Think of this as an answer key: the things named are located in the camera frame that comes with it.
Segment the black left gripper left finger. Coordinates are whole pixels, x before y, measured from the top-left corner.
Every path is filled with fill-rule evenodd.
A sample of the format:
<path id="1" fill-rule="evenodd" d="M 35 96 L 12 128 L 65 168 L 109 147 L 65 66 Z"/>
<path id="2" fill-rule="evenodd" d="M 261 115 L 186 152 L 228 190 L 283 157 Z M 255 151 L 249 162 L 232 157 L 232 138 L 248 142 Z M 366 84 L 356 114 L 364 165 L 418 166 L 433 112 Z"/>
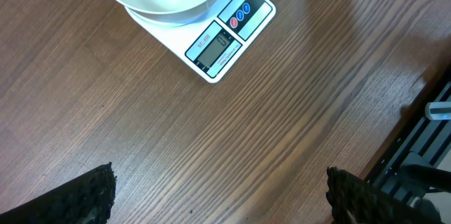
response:
<path id="1" fill-rule="evenodd" d="M 106 223 L 116 197 L 112 164 L 89 172 L 1 214 L 2 223 Z"/>

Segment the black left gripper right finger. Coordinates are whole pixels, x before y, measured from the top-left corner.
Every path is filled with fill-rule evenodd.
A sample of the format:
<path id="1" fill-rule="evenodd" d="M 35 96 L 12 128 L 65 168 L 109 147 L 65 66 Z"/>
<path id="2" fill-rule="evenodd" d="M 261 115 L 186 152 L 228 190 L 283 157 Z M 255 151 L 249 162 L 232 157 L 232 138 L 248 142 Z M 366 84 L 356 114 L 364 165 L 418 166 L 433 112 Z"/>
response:
<path id="1" fill-rule="evenodd" d="M 346 170 L 327 168 L 328 191 L 335 224 L 440 223 L 435 206 L 413 208 L 364 182 Z"/>

